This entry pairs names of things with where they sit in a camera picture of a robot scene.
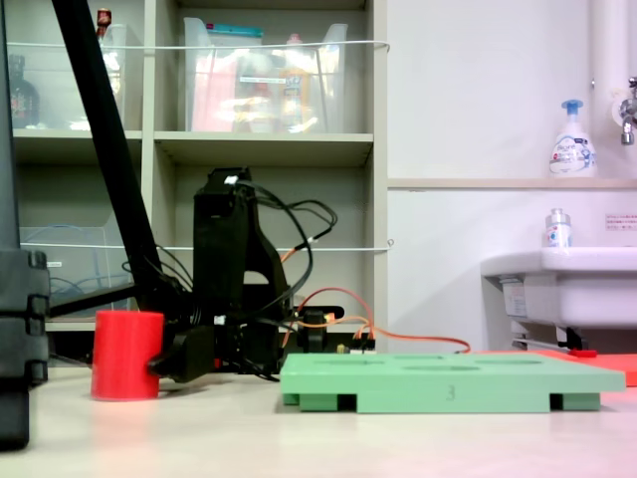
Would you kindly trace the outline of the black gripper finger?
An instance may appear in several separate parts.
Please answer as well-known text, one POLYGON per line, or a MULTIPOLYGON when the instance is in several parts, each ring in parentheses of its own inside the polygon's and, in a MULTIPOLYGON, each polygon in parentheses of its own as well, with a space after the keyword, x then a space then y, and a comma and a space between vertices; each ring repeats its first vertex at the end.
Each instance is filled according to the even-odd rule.
POLYGON ((149 360, 147 371, 158 377, 170 378, 175 382, 191 381, 188 339, 187 332, 176 334, 165 349, 149 360))

